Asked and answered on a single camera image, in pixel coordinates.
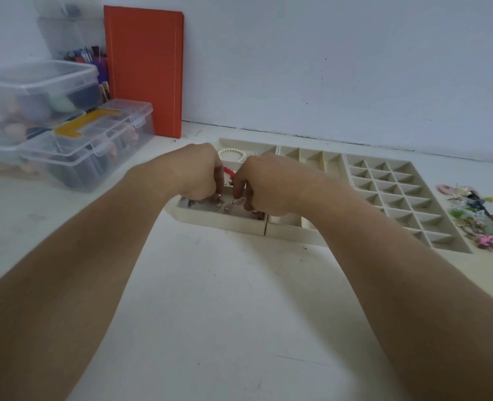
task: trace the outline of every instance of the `forearm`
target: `forearm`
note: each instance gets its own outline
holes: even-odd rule
[[[348,186],[319,185],[303,215],[328,243],[412,392],[424,399],[493,395],[490,296]]]
[[[0,280],[0,399],[64,399],[115,313],[169,196],[132,169]]]

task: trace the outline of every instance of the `grid organizer tray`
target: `grid organizer tray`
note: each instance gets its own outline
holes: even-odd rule
[[[234,148],[242,153],[221,153],[224,166],[240,168],[243,153],[258,155],[276,153],[304,163],[329,176],[350,183],[365,200],[394,219],[425,245],[435,249],[473,253],[464,237],[437,202],[430,188],[409,161],[358,156],[354,154],[318,151],[290,146],[258,144],[248,141],[220,139],[217,150]],[[181,199],[176,207],[177,219],[210,227],[326,246],[315,226],[295,214],[269,216],[253,220],[243,213],[211,213],[203,205],[188,208]]]

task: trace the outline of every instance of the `white desk surface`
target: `white desk surface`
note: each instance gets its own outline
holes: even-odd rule
[[[493,195],[490,163],[186,122],[183,135],[154,138],[92,194],[0,176],[0,277],[131,166],[219,137],[408,159],[431,187]],[[180,223],[170,207],[70,400],[406,399],[327,248]],[[457,255],[493,295],[493,254]]]

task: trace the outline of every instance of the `hand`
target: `hand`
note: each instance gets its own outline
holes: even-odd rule
[[[250,156],[235,174],[234,198],[241,197],[246,186],[246,210],[273,216],[301,214],[308,195],[327,180],[323,172],[296,160],[270,153]]]
[[[133,170],[137,171],[143,185],[165,194],[167,199],[179,194],[191,200],[202,200],[221,194],[224,186],[222,162],[209,143],[187,145]]]

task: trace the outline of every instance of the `orange binder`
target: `orange binder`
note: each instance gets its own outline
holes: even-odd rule
[[[183,13],[103,7],[113,98],[151,102],[156,135],[181,138]]]

